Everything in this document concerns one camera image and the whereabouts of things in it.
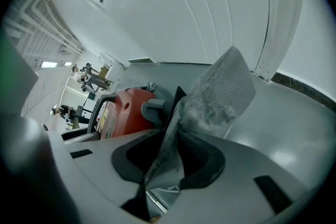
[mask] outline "black slot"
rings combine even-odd
[[[92,153],[91,150],[82,150],[82,151],[71,152],[70,155],[73,159],[75,159],[75,158],[83,157],[85,155],[89,155],[91,153]]]
[[[292,201],[269,176],[254,178],[255,183],[271,205],[275,214],[280,213],[292,204]]]

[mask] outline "person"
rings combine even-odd
[[[98,71],[93,68],[91,68],[91,70],[98,73]],[[77,80],[84,79],[86,83],[96,84],[97,86],[102,87],[102,88],[107,88],[110,86],[110,83],[107,82],[105,79],[101,78],[100,76],[96,74],[92,74],[89,71],[85,71],[85,72],[79,71],[79,69],[76,66],[72,68],[72,71],[75,73],[74,77]]]
[[[89,124],[89,119],[83,117],[83,116],[76,116],[76,110],[67,106],[67,105],[61,105],[60,108],[57,109],[52,109],[51,110],[53,115],[59,114],[63,119],[65,119],[66,122],[74,122],[73,120],[76,118],[78,118],[78,122],[79,123],[83,123],[83,124]]]

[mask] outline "black handle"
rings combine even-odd
[[[93,108],[93,112],[92,112],[92,115],[91,115],[91,118],[90,118],[90,121],[89,121],[89,126],[88,126],[88,133],[92,133],[95,131],[95,122],[96,122],[96,119],[98,117],[98,114],[99,114],[99,111],[102,107],[102,105],[105,103],[105,102],[114,102],[116,99],[117,99],[118,95],[117,94],[104,94],[102,95],[96,105],[94,106]]]

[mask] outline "gray mesh filter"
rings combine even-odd
[[[176,186],[184,177],[176,146],[179,130],[224,138],[255,93],[245,60],[237,48],[231,47],[177,105],[159,154],[145,175],[146,188]]]

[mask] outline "green object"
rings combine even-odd
[[[88,99],[90,99],[90,100],[94,100],[95,97],[96,97],[96,95],[95,95],[94,93],[90,92],[90,93],[89,93],[89,96],[88,96]]]

